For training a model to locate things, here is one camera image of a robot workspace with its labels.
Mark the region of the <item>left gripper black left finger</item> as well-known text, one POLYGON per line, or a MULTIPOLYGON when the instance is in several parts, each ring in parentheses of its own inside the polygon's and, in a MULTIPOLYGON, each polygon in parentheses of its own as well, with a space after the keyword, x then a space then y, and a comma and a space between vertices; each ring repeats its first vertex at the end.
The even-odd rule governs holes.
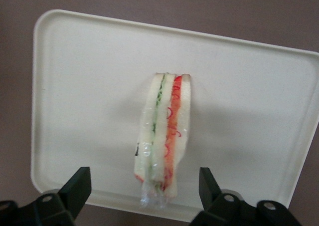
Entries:
POLYGON ((57 191, 41 195, 26 206, 15 201, 1 201, 2 226, 74 226, 82 208, 91 195, 91 172, 81 167, 57 191))

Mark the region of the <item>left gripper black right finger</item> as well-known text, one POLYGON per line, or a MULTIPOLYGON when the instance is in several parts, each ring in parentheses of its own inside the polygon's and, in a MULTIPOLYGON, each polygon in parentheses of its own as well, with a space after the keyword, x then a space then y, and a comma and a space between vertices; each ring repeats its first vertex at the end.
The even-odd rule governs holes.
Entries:
POLYGON ((199 169, 199 196, 203 206, 192 226, 300 226, 281 203, 259 201, 255 207, 235 193, 222 191, 211 170, 199 169))

